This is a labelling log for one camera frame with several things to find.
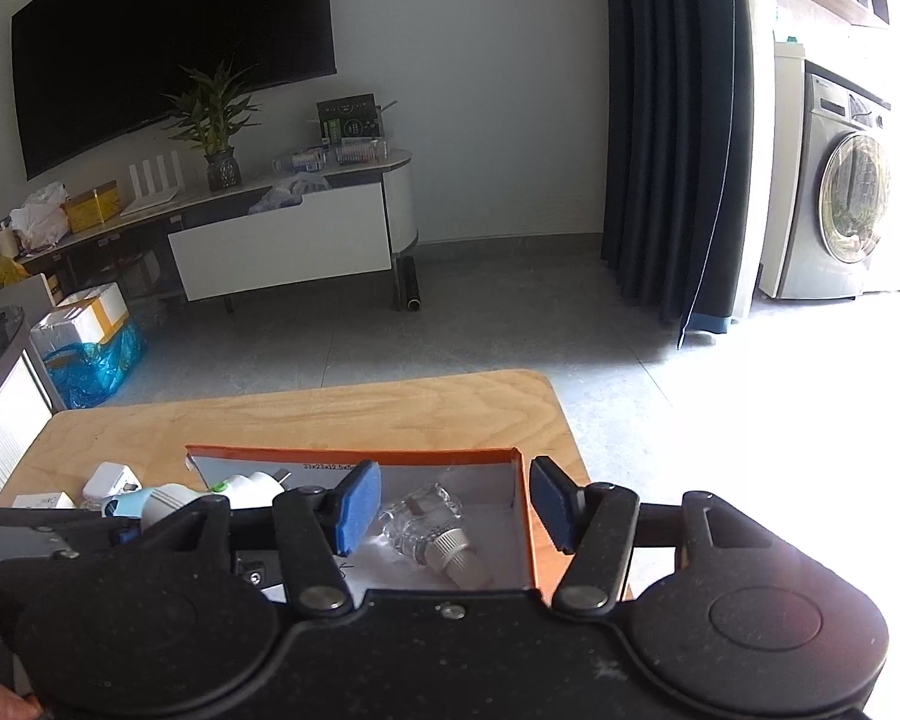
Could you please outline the orange white cardboard tray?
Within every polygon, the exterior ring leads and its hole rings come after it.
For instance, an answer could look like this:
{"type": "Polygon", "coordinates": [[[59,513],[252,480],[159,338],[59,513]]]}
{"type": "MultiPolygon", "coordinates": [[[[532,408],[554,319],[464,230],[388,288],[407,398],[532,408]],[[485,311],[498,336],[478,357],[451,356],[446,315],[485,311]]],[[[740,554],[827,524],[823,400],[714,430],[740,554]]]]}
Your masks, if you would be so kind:
{"type": "Polygon", "coordinates": [[[379,465],[379,507],[338,561],[352,596],[368,590],[526,590],[538,585],[526,461],[514,447],[453,450],[250,449],[190,445],[203,483],[287,473],[284,486],[336,488],[363,460],[379,465]]]}

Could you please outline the white tv cabinet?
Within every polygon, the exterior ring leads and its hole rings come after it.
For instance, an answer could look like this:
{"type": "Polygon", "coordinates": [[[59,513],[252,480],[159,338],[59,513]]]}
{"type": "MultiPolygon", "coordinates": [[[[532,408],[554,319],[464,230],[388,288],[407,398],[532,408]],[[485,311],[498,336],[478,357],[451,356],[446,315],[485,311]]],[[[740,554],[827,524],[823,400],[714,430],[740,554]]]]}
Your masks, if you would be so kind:
{"type": "Polygon", "coordinates": [[[188,301],[226,301],[256,289],[385,273],[397,307],[395,260],[411,255],[419,239],[412,159],[408,149],[393,148],[373,163],[331,161],[320,172],[326,190],[260,213],[250,206],[276,185],[272,177],[219,192],[182,192],[164,208],[115,216],[23,255],[20,263],[32,275],[56,271],[74,286],[76,259],[91,245],[107,252],[116,244],[133,254],[155,250],[170,255],[172,289],[188,301]]]}

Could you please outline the blue toothpick jar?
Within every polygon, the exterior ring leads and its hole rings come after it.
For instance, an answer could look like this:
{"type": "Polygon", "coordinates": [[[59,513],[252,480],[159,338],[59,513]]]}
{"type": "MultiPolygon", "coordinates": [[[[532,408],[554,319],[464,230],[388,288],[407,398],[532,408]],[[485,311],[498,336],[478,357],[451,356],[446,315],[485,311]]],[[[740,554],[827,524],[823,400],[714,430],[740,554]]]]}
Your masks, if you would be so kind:
{"type": "Polygon", "coordinates": [[[160,484],[110,497],[102,505],[102,514],[110,518],[136,518],[139,528],[146,530],[198,497],[199,493],[183,484],[160,484]]]}

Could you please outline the yellow box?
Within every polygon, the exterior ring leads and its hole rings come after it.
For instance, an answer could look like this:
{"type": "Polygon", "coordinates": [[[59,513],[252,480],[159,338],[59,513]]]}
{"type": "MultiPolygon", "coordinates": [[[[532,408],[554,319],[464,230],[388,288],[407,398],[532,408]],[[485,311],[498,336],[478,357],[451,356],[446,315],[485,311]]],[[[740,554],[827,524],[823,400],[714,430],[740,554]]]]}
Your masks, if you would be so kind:
{"type": "Polygon", "coordinates": [[[74,197],[68,197],[61,208],[71,234],[79,234],[100,226],[121,213],[123,203],[119,195],[118,182],[105,182],[74,197]]]}

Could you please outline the white mosquito plug green button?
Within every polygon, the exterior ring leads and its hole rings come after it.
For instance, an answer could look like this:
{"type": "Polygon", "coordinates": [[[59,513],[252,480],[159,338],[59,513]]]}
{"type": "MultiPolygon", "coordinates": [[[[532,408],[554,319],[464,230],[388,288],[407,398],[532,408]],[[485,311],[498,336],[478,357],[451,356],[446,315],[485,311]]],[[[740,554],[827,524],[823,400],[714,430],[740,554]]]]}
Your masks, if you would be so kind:
{"type": "Polygon", "coordinates": [[[266,509],[284,492],[284,486],[268,473],[253,472],[249,475],[233,475],[213,484],[212,494],[225,497],[233,511],[266,509]]]}

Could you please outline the potted plant in vase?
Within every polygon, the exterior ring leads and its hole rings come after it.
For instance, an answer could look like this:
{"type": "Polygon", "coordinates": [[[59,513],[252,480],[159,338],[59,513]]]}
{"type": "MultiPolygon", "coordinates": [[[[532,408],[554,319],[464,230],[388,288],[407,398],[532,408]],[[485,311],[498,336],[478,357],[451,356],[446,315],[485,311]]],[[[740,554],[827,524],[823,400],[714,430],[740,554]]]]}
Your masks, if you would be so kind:
{"type": "Polygon", "coordinates": [[[243,70],[219,65],[213,71],[182,68],[188,86],[167,94],[169,123],[165,130],[176,142],[187,143],[203,154],[211,192],[240,187],[242,169],[232,138],[245,128],[256,127],[258,106],[245,89],[243,70]]]}

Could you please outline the clear liquid refill bottle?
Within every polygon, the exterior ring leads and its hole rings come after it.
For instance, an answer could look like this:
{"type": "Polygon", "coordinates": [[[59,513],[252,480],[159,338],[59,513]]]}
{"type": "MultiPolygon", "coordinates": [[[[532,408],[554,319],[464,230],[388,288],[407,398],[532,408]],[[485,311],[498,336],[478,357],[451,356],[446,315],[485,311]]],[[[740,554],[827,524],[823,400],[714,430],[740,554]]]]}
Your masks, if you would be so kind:
{"type": "Polygon", "coordinates": [[[379,522],[393,550],[460,590],[475,592],[493,585],[466,531],[461,502],[443,484],[427,484],[385,505],[379,522]]]}

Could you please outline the white wifi router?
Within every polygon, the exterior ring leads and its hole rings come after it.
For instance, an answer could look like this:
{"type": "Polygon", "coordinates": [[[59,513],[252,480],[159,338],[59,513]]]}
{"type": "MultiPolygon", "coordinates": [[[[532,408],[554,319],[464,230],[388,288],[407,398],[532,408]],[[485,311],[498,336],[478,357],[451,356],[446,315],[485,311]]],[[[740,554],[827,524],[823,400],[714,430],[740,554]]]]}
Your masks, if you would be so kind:
{"type": "Polygon", "coordinates": [[[131,201],[123,210],[123,218],[142,216],[164,208],[185,190],[182,163],[175,149],[169,154],[157,154],[152,160],[131,164],[131,201]]]}

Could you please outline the black roll on floor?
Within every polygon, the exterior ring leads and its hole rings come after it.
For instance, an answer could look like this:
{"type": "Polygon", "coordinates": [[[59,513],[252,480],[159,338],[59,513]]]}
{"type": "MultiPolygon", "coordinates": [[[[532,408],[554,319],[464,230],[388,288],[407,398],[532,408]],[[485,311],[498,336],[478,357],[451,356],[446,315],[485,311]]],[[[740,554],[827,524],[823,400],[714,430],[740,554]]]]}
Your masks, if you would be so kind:
{"type": "Polygon", "coordinates": [[[418,269],[413,255],[403,255],[395,260],[395,301],[398,310],[418,312],[422,307],[418,269]]]}

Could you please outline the round white ribbed side table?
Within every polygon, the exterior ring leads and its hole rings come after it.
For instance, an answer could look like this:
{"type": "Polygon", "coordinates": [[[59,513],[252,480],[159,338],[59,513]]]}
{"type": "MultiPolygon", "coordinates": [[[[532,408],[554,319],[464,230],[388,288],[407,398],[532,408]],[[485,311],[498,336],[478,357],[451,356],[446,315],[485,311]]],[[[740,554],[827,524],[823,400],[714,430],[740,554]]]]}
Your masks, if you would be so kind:
{"type": "Polygon", "coordinates": [[[0,320],[0,494],[41,429],[61,410],[48,383],[23,310],[9,305],[0,320]]]}

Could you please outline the white plastic bag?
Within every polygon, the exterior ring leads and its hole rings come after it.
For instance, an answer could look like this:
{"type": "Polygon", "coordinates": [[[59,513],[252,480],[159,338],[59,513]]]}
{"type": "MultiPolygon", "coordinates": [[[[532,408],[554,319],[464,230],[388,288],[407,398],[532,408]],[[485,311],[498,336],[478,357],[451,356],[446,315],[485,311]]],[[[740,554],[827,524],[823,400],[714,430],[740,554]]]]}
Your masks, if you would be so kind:
{"type": "Polygon", "coordinates": [[[69,232],[64,204],[68,190],[55,181],[30,193],[22,205],[9,211],[11,227],[25,250],[52,247],[69,232]]]}

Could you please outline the white power adapter box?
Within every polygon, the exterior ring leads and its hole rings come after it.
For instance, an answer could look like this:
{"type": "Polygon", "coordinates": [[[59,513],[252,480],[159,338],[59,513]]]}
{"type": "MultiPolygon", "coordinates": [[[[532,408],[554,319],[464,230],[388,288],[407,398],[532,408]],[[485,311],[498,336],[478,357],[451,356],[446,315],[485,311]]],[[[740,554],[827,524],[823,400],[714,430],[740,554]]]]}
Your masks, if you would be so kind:
{"type": "Polygon", "coordinates": [[[74,511],[76,508],[66,493],[19,494],[14,497],[13,507],[37,511],[74,511]]]}

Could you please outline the blue plastic bag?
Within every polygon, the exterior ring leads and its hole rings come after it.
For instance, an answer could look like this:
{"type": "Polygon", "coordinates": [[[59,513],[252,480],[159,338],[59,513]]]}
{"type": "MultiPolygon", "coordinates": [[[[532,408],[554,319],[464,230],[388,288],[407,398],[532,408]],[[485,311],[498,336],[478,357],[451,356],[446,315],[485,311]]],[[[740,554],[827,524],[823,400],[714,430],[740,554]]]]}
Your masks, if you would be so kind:
{"type": "Polygon", "coordinates": [[[76,343],[43,360],[68,410],[102,405],[123,387],[146,353],[146,340],[130,319],[107,343],[76,343]]]}

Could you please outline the cardboard box on floor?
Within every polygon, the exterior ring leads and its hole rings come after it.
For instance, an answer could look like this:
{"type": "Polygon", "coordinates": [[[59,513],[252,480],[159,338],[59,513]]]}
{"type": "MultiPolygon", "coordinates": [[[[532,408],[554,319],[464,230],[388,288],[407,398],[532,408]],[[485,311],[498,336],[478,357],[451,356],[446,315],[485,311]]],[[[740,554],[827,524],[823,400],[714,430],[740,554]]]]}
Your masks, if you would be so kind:
{"type": "Polygon", "coordinates": [[[50,310],[30,330],[37,353],[50,356],[75,344],[109,343],[130,316],[116,283],[81,289],[50,310]]]}

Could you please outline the small white cube charger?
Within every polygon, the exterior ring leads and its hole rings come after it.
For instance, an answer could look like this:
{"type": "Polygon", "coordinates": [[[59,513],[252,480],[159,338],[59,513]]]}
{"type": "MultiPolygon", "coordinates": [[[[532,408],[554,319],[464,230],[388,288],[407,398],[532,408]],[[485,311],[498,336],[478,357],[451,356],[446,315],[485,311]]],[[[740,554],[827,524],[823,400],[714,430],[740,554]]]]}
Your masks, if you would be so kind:
{"type": "Polygon", "coordinates": [[[102,461],[82,486],[82,499],[92,504],[102,504],[110,497],[134,493],[141,488],[141,481],[128,465],[102,461]]]}

